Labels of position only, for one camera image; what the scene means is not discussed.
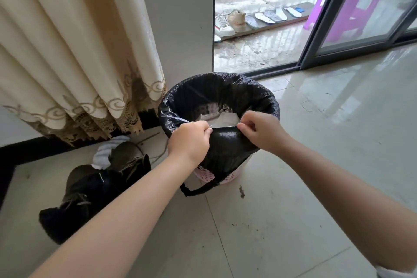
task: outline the cream curtain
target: cream curtain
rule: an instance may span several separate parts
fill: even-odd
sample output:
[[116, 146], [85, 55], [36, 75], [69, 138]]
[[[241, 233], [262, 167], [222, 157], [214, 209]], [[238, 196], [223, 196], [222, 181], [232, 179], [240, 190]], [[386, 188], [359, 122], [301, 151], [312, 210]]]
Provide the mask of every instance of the cream curtain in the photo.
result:
[[66, 142], [142, 130], [165, 80], [144, 0], [0, 0], [0, 103]]

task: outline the trash can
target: trash can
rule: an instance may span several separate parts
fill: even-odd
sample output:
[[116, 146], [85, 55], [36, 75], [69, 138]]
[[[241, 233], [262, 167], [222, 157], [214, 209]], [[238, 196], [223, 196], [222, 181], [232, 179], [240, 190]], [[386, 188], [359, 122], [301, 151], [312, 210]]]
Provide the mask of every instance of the trash can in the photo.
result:
[[[212, 112], [234, 112], [239, 118], [248, 111], [260, 111], [279, 118], [279, 105], [274, 94], [248, 77], [232, 73], [208, 73], [181, 81], [169, 90], [159, 104], [159, 122], [168, 138], [183, 123], [192, 122]], [[230, 181], [237, 169], [259, 149], [237, 128], [214, 127], [206, 157], [194, 171], [208, 181], [196, 190], [185, 184], [185, 196], [209, 191], [220, 183]]]

